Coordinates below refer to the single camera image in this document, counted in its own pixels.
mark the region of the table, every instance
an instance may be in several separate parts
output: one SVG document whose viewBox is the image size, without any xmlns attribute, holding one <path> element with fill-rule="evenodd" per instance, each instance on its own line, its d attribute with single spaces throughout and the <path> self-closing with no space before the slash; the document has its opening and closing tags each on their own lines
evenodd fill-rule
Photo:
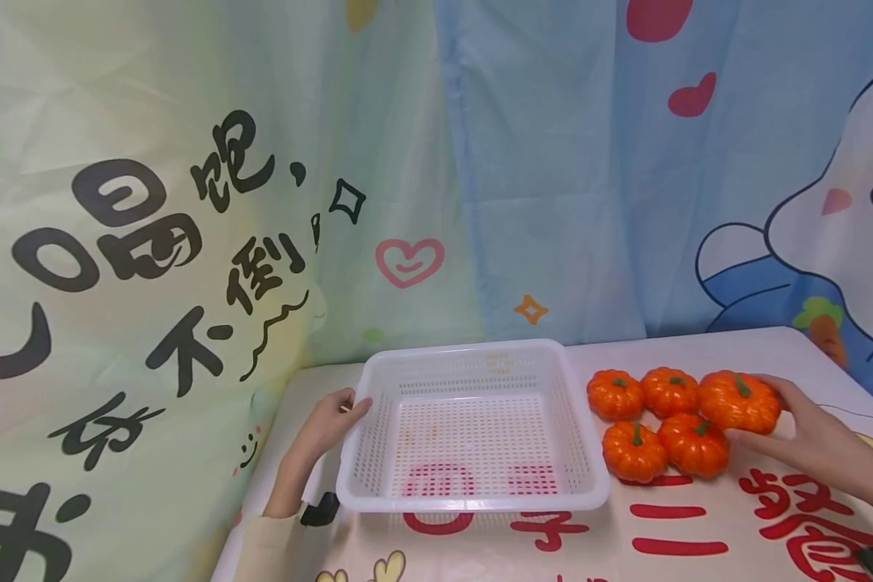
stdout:
<svg viewBox="0 0 873 582">
<path fill-rule="evenodd" d="M 598 369 L 625 369 L 640 377 L 662 365 L 685 369 L 696 378 L 717 369 L 790 378 L 873 445 L 873 398 L 796 330 L 580 345 L 567 353 L 583 382 Z M 278 462 L 315 400 L 356 385 L 361 370 L 361 364 L 352 364 L 297 373 L 242 512 L 263 510 Z M 601 435 L 606 424 L 595 421 Z M 644 421 L 658 427 L 651 416 Z M 787 437 L 793 431 L 786 412 L 776 434 Z M 323 491 L 334 489 L 339 455 L 334 449 L 315 467 L 307 501 L 315 503 Z M 609 503 L 589 512 L 402 516 L 356 515 L 341 508 L 332 525 L 308 529 L 294 579 L 867 580 L 848 557 L 846 539 L 873 543 L 872 508 L 820 488 L 772 459 L 735 449 L 729 471 L 714 482 L 693 482 L 674 473 L 648 487 L 615 479 Z M 241 532 L 234 528 L 212 582 L 232 580 L 240 543 Z"/>
</svg>

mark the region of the toy pumpkin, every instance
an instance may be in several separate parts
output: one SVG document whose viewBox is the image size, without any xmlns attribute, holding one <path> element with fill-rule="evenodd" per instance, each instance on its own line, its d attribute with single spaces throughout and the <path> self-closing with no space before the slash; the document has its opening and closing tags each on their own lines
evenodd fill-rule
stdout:
<svg viewBox="0 0 873 582">
<path fill-rule="evenodd" d="M 605 420 L 631 420 L 643 412 L 637 380 L 619 369 L 598 370 L 585 387 L 588 405 Z"/>
<path fill-rule="evenodd" d="M 698 412 L 698 382 L 681 369 L 651 369 L 640 380 L 643 402 L 659 418 Z"/>
<path fill-rule="evenodd" d="M 699 415 L 670 416 L 656 435 L 670 463 L 683 475 L 711 479 L 727 468 L 731 443 L 722 429 Z"/>
<path fill-rule="evenodd" d="M 641 423 L 619 421 L 601 440 L 605 464 L 620 479 L 650 483 L 667 470 L 667 451 L 659 437 Z"/>
<path fill-rule="evenodd" d="M 702 414 L 719 428 L 740 428 L 768 435 L 776 428 L 782 404 L 773 388 L 751 375 L 729 369 L 702 378 L 698 388 Z"/>
</svg>

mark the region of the light blue fabric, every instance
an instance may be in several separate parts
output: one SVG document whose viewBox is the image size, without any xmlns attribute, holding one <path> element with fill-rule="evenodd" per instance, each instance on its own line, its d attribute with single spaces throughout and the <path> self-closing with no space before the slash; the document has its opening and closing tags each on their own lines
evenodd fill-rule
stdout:
<svg viewBox="0 0 873 582">
<path fill-rule="evenodd" d="M 497 339 L 710 329 L 725 307 L 702 288 L 702 240 L 741 222 L 762 246 L 776 206 L 822 176 L 873 79 L 873 2 L 695 2 L 663 42 L 628 33 L 627 0 L 434 6 L 484 329 Z M 669 96 L 708 73 L 705 112 L 674 115 Z M 725 243 L 733 255 L 738 240 Z M 714 281 L 732 295 L 744 284 Z M 527 293 L 549 309 L 535 326 L 514 310 Z M 716 325 L 788 325 L 787 314 Z M 873 391 L 872 375 L 850 372 Z"/>
</svg>

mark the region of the white plastic basket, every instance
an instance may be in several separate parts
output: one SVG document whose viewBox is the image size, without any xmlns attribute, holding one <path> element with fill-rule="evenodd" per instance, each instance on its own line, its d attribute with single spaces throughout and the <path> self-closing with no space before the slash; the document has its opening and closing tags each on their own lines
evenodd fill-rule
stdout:
<svg viewBox="0 0 873 582">
<path fill-rule="evenodd" d="M 356 398 L 336 492 L 367 513 L 592 509 L 610 478 L 582 386 L 552 339 L 389 351 Z"/>
</svg>

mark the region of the wavy line drawing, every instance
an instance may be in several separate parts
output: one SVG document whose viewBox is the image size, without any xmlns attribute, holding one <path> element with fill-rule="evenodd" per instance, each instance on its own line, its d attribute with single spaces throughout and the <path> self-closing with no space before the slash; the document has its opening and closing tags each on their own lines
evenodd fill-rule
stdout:
<svg viewBox="0 0 873 582">
<path fill-rule="evenodd" d="M 871 415 L 861 415 L 860 412 L 852 412 L 852 411 L 849 411 L 845 408 L 841 408 L 840 406 L 834 406 L 833 404 L 818 404 L 818 406 L 821 406 L 821 408 L 826 408 L 826 409 L 833 408 L 834 410 L 839 410 L 841 412 L 847 412 L 848 415 L 861 416 L 863 418 L 870 418 L 871 420 L 873 420 L 873 416 L 871 416 Z"/>
<path fill-rule="evenodd" d="M 292 311 L 297 311 L 297 309 L 301 309 L 303 306 L 306 306 L 308 296 L 310 296 L 310 291 L 306 290 L 306 292 L 304 292 L 304 298 L 301 299 L 300 304 L 297 304 L 295 306 L 284 304 L 281 307 L 281 313 L 279 313 L 277 317 L 267 319 L 263 322 L 263 341 L 261 341 L 261 344 L 259 344 L 258 348 L 252 350 L 252 367 L 249 368 L 248 372 L 239 376 L 239 381 L 245 382 L 249 378 L 249 376 L 251 376 L 252 373 L 255 372 L 256 366 L 259 365 L 259 356 L 265 351 L 265 348 L 268 347 L 268 329 L 279 321 L 284 321 L 285 319 L 287 319 Z"/>
</svg>

